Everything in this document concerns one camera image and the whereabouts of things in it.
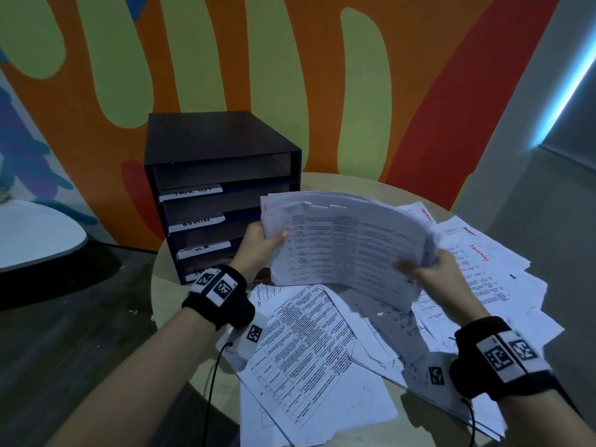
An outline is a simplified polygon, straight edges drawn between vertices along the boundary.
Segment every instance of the wooden table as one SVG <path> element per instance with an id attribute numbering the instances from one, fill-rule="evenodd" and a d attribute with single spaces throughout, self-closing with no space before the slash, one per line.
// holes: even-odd
<path id="1" fill-rule="evenodd" d="M 303 173 L 302 189 L 315 191 L 336 191 L 365 196 L 391 205 L 411 204 L 422 201 L 437 222 L 445 221 L 451 214 L 438 205 L 380 182 L 338 174 Z M 151 277 L 151 304 L 157 327 L 163 326 L 174 315 L 188 293 L 188 287 L 180 285 L 174 270 L 174 263 L 164 242 L 157 254 Z M 217 351 L 213 346 L 208 351 L 195 375 L 192 386 L 207 396 Z M 339 433 L 327 443 L 328 446 L 441 446 L 461 447 L 469 444 L 470 431 L 462 422 L 441 411 L 420 398 L 407 393 L 401 387 L 385 381 L 387 390 L 398 410 L 398 418 L 383 424 L 357 428 Z M 236 423 L 240 420 L 240 388 L 238 378 L 225 361 L 215 379 L 212 404 Z M 476 433 L 478 445 L 490 439 Z"/>

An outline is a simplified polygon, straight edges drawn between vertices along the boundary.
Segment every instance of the black wrist strap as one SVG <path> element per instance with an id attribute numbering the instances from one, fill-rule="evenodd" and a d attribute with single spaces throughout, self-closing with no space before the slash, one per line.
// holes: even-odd
<path id="1" fill-rule="evenodd" d="M 229 323 L 244 328 L 255 317 L 255 307 L 246 297 L 246 279 L 228 265 L 202 271 L 191 286 L 183 308 L 191 308 L 219 330 Z"/>
<path id="2" fill-rule="evenodd" d="M 449 375 L 467 399 L 484 392 L 498 400 L 554 389 L 577 412 L 548 363 L 502 318 L 476 320 L 458 330 L 455 341 L 459 357 L 451 364 Z"/>

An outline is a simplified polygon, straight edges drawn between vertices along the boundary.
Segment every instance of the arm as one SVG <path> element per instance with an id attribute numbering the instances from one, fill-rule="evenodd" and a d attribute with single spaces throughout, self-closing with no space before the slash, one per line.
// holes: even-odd
<path id="1" fill-rule="evenodd" d="M 230 266 L 252 282 L 285 239 L 265 240 L 253 223 Z M 47 446 L 147 444 L 217 335 L 215 325 L 181 309 L 89 394 Z"/>
<path id="2" fill-rule="evenodd" d="M 439 250 L 432 268 L 416 268 L 407 262 L 396 263 L 395 267 L 416 277 L 428 295 L 460 327 L 490 315 L 468 287 L 450 252 Z M 508 396 L 497 404 L 514 443 L 546 447 L 596 446 L 592 429 L 556 391 Z"/>

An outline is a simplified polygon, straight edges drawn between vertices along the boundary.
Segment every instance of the dark floor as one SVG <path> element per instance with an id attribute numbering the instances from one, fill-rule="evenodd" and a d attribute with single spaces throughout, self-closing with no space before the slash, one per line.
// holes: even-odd
<path id="1" fill-rule="evenodd" d="M 0 274 L 0 445 L 41 446 L 153 332 L 155 255 L 89 243 Z M 200 445 L 206 402 L 189 384 L 151 445 Z M 212 408 L 208 445 L 239 445 Z"/>

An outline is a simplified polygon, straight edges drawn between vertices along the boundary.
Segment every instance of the blue light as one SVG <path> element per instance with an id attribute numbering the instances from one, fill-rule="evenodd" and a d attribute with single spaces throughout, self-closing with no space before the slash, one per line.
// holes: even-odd
<path id="1" fill-rule="evenodd" d="M 579 83 L 584 79 L 586 73 L 588 73 L 588 70 L 596 59 L 596 33 L 588 42 L 585 51 L 580 53 L 579 56 L 580 59 L 577 61 L 577 64 L 573 66 L 573 70 L 562 84 L 559 94 L 554 97 L 554 104 L 544 118 L 544 124 L 540 128 L 540 135 L 536 138 L 537 141 L 534 144 L 535 146 L 538 146 L 547 137 L 548 132 L 551 131 L 551 128 L 561 115 L 563 109 L 571 99 L 571 96 L 573 96 Z"/>

